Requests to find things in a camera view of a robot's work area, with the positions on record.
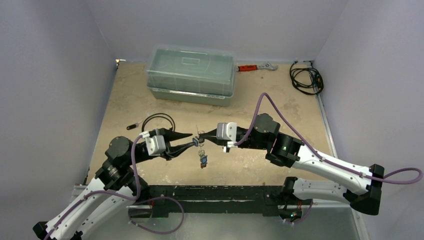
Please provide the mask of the metal keyring plate with keys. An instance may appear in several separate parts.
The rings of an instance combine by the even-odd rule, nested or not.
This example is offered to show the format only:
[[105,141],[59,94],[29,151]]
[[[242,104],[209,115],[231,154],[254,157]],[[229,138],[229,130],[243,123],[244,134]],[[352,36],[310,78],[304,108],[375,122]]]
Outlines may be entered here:
[[206,155],[206,152],[202,149],[202,147],[204,146],[204,139],[201,138],[201,134],[204,134],[205,132],[202,130],[199,130],[198,128],[196,128],[197,130],[197,136],[192,138],[192,142],[194,143],[194,146],[199,148],[198,150],[198,156],[199,156],[199,161],[200,161],[200,168],[204,169],[207,164],[208,164],[208,156]]

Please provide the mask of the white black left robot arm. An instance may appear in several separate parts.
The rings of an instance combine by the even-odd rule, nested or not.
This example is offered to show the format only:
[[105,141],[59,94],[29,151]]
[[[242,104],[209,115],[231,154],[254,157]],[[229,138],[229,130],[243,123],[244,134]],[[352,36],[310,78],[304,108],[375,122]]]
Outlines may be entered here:
[[176,146],[171,142],[190,137],[189,133],[159,128],[144,131],[135,140],[114,138],[105,152],[106,160],[84,190],[57,216],[34,225],[40,240],[82,240],[96,226],[133,204],[160,200],[152,197],[150,186],[138,174],[137,164],[163,158],[167,161],[198,146],[198,140]]

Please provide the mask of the red handled adjustable wrench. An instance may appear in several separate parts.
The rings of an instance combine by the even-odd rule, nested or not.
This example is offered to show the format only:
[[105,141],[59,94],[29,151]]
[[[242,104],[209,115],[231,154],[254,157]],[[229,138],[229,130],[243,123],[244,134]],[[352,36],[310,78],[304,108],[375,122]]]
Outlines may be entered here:
[[236,67],[237,72],[250,72],[256,70],[270,70],[275,71],[278,69],[277,65],[272,65],[270,62],[264,64],[250,64],[250,65],[240,65]]

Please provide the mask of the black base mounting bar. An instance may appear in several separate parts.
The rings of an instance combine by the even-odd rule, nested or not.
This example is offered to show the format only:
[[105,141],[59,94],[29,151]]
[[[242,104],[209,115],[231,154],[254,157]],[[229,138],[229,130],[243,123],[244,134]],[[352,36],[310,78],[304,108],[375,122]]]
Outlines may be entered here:
[[129,206],[132,218],[167,218],[171,213],[261,214],[275,217],[300,200],[284,192],[281,185],[207,186],[152,185],[142,195],[151,203]]

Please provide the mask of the green clear-lid storage box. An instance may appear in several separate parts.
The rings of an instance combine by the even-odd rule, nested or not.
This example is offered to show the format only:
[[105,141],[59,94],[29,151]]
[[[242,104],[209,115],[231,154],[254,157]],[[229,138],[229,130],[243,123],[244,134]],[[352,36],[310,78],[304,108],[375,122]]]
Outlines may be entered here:
[[235,92],[235,56],[230,51],[157,44],[145,74],[157,99],[228,107]]

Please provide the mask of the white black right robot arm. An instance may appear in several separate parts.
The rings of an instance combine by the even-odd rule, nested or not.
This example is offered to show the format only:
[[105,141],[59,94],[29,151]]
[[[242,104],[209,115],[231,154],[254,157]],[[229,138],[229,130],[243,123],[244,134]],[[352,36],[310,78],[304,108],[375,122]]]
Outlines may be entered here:
[[314,148],[298,138],[280,132],[280,124],[267,113],[259,114],[253,129],[235,122],[221,122],[216,129],[200,132],[201,140],[232,148],[265,150],[265,158],[279,167],[295,168],[319,175],[324,180],[312,181],[287,177],[280,196],[288,204],[295,201],[321,199],[348,204],[352,209],[371,216],[379,214],[384,167],[361,166],[343,161]]

